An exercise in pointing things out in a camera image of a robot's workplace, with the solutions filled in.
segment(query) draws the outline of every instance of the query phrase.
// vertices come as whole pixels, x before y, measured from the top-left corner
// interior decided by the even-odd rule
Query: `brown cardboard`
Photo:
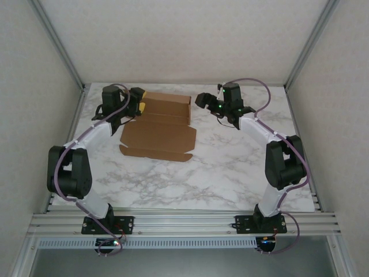
[[[196,129],[191,121],[191,97],[148,92],[142,100],[145,110],[136,121],[125,125],[121,153],[126,156],[186,162],[195,148]]]

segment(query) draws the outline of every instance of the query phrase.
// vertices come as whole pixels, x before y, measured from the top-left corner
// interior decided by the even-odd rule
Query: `marble surface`
[[[101,103],[102,88],[93,83],[86,97],[76,135],[91,124]],[[196,95],[216,94],[216,85],[129,84],[147,91],[192,96],[191,127],[197,129],[195,149],[188,162],[169,162],[124,156],[119,151],[124,126],[89,157],[93,188],[113,207],[213,210],[253,210],[266,188],[265,150],[247,134],[221,126],[209,110],[197,107]],[[261,107],[265,88],[242,86],[245,106]],[[271,87],[272,101],[259,116],[275,130],[295,134],[282,87]],[[56,196],[53,205],[66,203]],[[310,188],[290,192],[285,211],[312,212]]]

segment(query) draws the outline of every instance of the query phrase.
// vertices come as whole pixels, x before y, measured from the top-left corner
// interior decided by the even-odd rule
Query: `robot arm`
[[[268,186],[262,200],[255,206],[252,220],[259,233],[269,233],[282,222],[278,206],[284,195],[291,186],[298,184],[306,176],[306,171],[286,143],[258,122],[259,119],[254,117],[255,110],[243,105],[237,83],[218,85],[218,90],[221,88],[224,101],[209,93],[201,93],[195,103],[201,108],[207,106],[217,118],[227,117],[229,123],[247,133],[265,149],[265,176]],[[286,138],[303,157],[302,142],[298,136],[279,135]]]
[[[61,154],[66,148],[75,143],[64,157],[58,171],[58,184],[64,196],[72,197],[75,204],[88,211],[90,216],[95,217],[106,228],[111,230],[114,221],[114,213],[109,203],[106,203],[92,189],[92,175],[88,155],[92,155],[103,143],[114,135],[122,125],[123,117],[134,118],[140,116],[145,108],[141,103],[146,92],[141,88],[130,90],[130,100],[127,102],[127,94],[115,85],[103,88],[101,104],[92,120],[101,120],[110,114],[121,110],[106,121],[93,125],[80,141],[70,141],[62,147],[53,146],[48,154],[47,188],[50,192],[58,193],[54,184],[54,172]]]

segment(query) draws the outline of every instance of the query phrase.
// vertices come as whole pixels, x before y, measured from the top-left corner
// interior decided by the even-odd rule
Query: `cardboard flap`
[[[192,158],[192,154],[181,154],[157,150],[128,148],[122,145],[119,146],[119,149],[121,153],[126,156],[151,158],[158,160],[170,160],[173,162],[186,162]]]
[[[145,110],[138,121],[189,125],[191,96],[147,92]]]
[[[121,142],[128,148],[183,154],[195,148],[195,139],[196,129],[187,125],[135,121],[126,124]]]

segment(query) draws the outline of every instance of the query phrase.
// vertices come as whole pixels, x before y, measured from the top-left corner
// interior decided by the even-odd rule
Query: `metal rail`
[[[133,234],[130,237],[221,237],[221,236],[259,236],[267,234],[239,235],[231,227],[236,215],[251,215],[250,211],[191,211],[191,210],[146,210],[116,209],[115,215],[135,216]],[[334,213],[295,212],[301,235],[340,234]],[[47,214],[34,215],[29,225],[28,237],[89,237],[81,234],[85,214],[68,209]],[[280,236],[296,235],[296,225],[285,217],[288,232]]]
[[[76,68],[74,67],[68,53],[66,52],[60,38],[57,35],[54,27],[52,26],[50,19],[48,18],[44,8],[42,7],[39,0],[28,0],[30,6],[35,11],[38,19],[41,22],[41,25],[44,27],[44,30],[48,37],[50,38],[51,42],[53,43],[56,51],[58,52],[60,58],[66,65],[71,77],[73,78],[76,85],[79,87],[80,91],[82,92],[84,89],[84,84],[82,83],[81,77],[78,74]]]
[[[311,31],[310,36],[308,37],[304,48],[302,49],[298,60],[295,62],[285,84],[286,90],[289,90],[290,87],[295,82],[297,76],[302,70],[307,58],[309,57],[310,53],[312,52],[315,44],[317,43],[318,39],[320,38],[325,26],[327,25],[329,18],[333,14],[335,8],[337,7],[340,0],[328,0],[326,6],[324,7],[317,23],[315,24],[314,28]]]

